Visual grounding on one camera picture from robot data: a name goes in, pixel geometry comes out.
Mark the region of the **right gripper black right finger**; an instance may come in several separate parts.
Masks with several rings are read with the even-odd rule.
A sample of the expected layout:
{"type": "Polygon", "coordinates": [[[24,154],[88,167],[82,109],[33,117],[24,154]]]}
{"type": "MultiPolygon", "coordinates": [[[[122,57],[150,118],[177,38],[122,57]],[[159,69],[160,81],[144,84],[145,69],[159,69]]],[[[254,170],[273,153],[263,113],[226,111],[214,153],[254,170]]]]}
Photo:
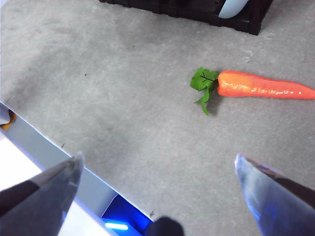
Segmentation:
{"type": "Polygon", "coordinates": [[[235,171],[264,236],[313,236],[315,192],[279,171],[237,154],[235,171]]]}

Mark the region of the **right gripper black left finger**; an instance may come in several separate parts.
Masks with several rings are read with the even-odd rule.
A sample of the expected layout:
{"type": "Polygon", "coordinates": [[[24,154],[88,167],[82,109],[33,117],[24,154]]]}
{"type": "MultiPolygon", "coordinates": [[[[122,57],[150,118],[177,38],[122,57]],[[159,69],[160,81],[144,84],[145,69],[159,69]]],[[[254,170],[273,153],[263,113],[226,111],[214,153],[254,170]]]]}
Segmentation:
{"type": "Polygon", "coordinates": [[[77,194],[82,153],[0,192],[2,236],[56,236],[77,194]]]}

